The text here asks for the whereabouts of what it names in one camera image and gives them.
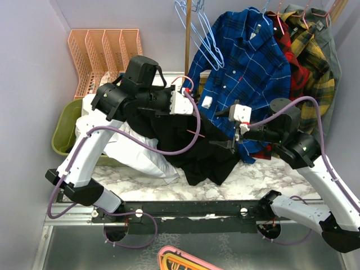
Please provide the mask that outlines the black shirt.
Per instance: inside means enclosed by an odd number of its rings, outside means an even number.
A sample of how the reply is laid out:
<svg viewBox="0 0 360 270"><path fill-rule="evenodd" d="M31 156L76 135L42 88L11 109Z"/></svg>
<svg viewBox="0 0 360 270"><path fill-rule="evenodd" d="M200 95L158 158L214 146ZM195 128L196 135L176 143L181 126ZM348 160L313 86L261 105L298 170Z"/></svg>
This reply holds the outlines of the black shirt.
<svg viewBox="0 0 360 270"><path fill-rule="evenodd" d="M138 134L157 139L157 149L174 152L183 149L193 139L196 131L196 117L186 115L160 115L154 111L137 110L127 119L130 127ZM205 116L201 116L201 129L196 143L185 153L165 159L184 171L189 185L195 186L209 179L221 185L241 159L238 152L231 152L211 141L227 141L228 137L215 127Z"/></svg>

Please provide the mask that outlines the pink wire hanger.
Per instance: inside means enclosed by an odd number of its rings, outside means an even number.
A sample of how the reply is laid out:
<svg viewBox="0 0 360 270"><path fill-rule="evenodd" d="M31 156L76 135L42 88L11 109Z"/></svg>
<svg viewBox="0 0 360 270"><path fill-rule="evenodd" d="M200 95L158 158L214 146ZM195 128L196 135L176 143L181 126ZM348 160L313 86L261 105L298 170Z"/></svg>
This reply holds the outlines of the pink wire hanger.
<svg viewBox="0 0 360 270"><path fill-rule="evenodd" d="M179 75L172 80L171 85L175 86L174 91L184 93L187 97L192 97L192 90L194 88L194 82L189 76ZM183 116L196 117L196 129L192 130L190 128L186 128L186 132L193 134L195 139L197 139L198 137L205 138L205 136L203 134L201 134L201 117L200 117L199 110L197 109L197 106L195 104L195 101L194 101L193 105L194 105L194 109L195 109L194 113L192 115L183 115Z"/></svg>

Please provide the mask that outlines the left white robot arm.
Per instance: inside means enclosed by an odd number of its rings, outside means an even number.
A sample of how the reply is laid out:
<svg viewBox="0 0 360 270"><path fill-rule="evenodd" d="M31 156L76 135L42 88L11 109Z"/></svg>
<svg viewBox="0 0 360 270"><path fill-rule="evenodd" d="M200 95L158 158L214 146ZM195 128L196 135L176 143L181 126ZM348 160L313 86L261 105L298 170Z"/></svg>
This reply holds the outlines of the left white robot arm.
<svg viewBox="0 0 360 270"><path fill-rule="evenodd" d="M121 129L138 110L169 112L174 87L167 87L166 81L162 86L152 84L155 75L162 73L155 60L138 55L131 58L124 75L98 88L87 129L81 132L63 163L46 173L48 181L55 185L53 195L63 189L74 204L100 208L112 222L124 217L124 201L95 181L92 173L114 134L121 135L123 142L140 145L157 156L165 155Z"/></svg>

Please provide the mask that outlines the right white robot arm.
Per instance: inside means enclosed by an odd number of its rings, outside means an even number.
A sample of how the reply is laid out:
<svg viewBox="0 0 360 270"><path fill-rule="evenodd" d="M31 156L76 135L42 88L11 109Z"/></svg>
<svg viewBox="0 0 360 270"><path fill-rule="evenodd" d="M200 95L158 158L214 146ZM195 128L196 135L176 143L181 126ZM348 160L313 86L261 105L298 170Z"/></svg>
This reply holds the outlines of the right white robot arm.
<svg viewBox="0 0 360 270"><path fill-rule="evenodd" d="M321 210L293 200L278 191L271 190L255 207L257 216L265 220L275 217L300 223L319 233L325 242L340 253L359 249L359 199L333 168L325 153L324 139L299 130L301 111L296 104L309 101L314 105L318 128L322 129L320 108L310 96L290 101L277 98L270 104L271 116L251 123L252 109L235 101L230 107L216 112L235 124L232 140L217 145L235 150L236 143L252 140L275 145L275 153L292 169L303 176L328 206Z"/></svg>

